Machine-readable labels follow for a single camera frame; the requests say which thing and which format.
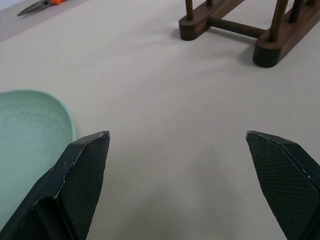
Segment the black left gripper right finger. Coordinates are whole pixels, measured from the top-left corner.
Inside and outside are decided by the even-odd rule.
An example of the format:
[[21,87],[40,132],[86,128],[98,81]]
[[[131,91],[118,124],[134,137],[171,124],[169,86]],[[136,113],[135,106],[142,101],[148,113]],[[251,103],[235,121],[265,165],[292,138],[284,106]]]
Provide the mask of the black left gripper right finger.
[[320,166],[297,143],[248,131],[262,193],[288,240],[320,238]]

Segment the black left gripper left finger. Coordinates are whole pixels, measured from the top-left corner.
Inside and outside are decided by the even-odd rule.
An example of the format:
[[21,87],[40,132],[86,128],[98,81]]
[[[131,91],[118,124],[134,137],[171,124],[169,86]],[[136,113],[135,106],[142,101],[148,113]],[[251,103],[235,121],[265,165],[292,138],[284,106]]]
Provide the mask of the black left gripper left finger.
[[0,231],[2,240],[85,240],[100,198],[109,131],[70,143]]

